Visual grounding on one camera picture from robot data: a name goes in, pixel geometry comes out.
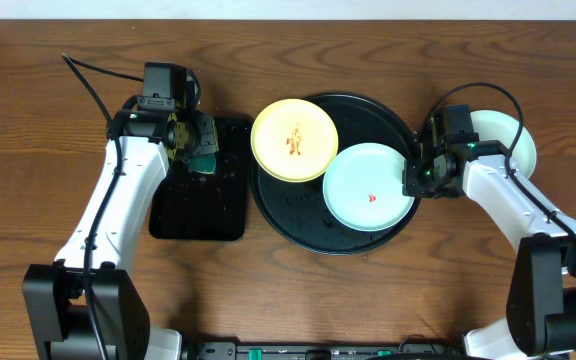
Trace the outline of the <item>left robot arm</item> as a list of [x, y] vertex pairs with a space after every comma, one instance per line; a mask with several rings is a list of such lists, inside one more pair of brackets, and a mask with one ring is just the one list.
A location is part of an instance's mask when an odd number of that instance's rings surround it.
[[183, 337], [154, 326], [131, 279], [155, 191], [175, 155], [217, 147], [212, 116], [199, 110], [120, 110], [79, 224], [50, 265], [32, 264], [22, 292], [42, 359], [179, 359]]

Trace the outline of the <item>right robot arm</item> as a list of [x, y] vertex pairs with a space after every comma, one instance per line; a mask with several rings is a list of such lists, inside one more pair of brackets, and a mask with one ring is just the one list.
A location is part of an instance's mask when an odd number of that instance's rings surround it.
[[450, 145], [435, 159], [408, 159], [402, 181], [407, 196], [473, 200], [516, 253], [506, 315], [464, 335], [467, 355], [531, 359], [576, 351], [576, 220], [521, 173], [501, 143]]

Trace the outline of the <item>green yellow sponge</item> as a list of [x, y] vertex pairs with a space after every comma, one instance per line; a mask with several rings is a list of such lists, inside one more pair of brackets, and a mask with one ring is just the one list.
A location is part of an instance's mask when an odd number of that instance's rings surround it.
[[217, 167], [217, 160], [214, 154], [202, 155], [190, 158], [187, 166], [192, 172], [211, 175], [214, 174]]

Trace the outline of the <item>light green plate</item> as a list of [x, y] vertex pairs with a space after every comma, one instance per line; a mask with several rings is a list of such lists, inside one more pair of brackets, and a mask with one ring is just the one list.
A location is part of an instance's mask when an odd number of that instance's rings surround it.
[[328, 167], [322, 194], [333, 217], [354, 230], [376, 232], [402, 222], [414, 198], [403, 193], [405, 158], [378, 143], [340, 152]]
[[[477, 110], [470, 115], [473, 129], [479, 135], [480, 141], [498, 140], [506, 148], [510, 148], [519, 126], [515, 118], [495, 110]], [[535, 171], [538, 156], [536, 144], [526, 128], [522, 129], [512, 158], [517, 161], [522, 174], [530, 178]]]

